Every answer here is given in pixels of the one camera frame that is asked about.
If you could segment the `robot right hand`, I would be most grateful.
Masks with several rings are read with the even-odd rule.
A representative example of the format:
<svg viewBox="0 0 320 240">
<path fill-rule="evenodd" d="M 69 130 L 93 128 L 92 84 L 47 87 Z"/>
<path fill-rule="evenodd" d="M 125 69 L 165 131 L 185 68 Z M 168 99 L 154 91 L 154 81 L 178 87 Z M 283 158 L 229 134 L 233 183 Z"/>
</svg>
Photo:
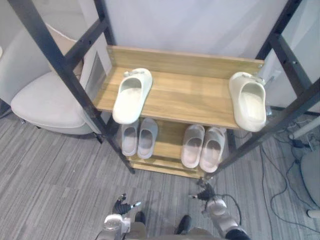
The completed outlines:
<svg viewBox="0 0 320 240">
<path fill-rule="evenodd" d="M 213 201 L 215 198 L 215 191 L 212 185 L 201 177 L 196 184 L 202 188 L 202 191 L 197 194 L 190 194 L 188 197 L 191 199 L 198 199 L 201 201 Z"/>
</svg>

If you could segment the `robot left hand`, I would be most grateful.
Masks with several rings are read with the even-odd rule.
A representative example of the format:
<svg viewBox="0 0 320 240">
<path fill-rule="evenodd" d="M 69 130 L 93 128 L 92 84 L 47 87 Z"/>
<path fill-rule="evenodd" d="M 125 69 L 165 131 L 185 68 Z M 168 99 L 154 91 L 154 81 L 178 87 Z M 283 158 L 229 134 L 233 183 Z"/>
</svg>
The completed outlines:
<svg viewBox="0 0 320 240">
<path fill-rule="evenodd" d="M 116 202 L 113 205 L 112 214 L 125 215 L 131 209 L 138 207 L 141 204 L 140 201 L 133 203 L 133 204 L 124 203 L 126 198 L 127 198 L 127 195 L 125 193 L 121 194 L 118 197 L 118 199 L 116 200 Z"/>
</svg>

